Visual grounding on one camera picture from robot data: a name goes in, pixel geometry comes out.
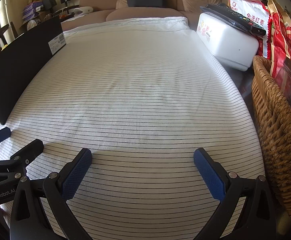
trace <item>white box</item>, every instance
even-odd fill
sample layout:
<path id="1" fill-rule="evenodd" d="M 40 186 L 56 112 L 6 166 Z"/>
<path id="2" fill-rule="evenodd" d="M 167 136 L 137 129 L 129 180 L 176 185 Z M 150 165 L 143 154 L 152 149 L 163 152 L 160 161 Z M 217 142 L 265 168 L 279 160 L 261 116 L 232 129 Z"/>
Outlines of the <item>white box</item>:
<path id="1" fill-rule="evenodd" d="M 221 20 L 202 13 L 197 34 L 222 66 L 246 71 L 257 53 L 259 42 Z"/>

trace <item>woven basket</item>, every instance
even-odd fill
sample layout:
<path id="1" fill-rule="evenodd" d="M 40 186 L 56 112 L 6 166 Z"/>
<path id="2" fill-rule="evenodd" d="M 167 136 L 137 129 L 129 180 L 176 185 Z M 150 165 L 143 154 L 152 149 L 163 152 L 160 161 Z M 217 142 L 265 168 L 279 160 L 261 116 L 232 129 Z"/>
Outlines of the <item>woven basket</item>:
<path id="1" fill-rule="evenodd" d="M 255 56 L 252 99 L 266 176 L 291 217 L 291 107 L 270 76 L 271 61 Z"/>

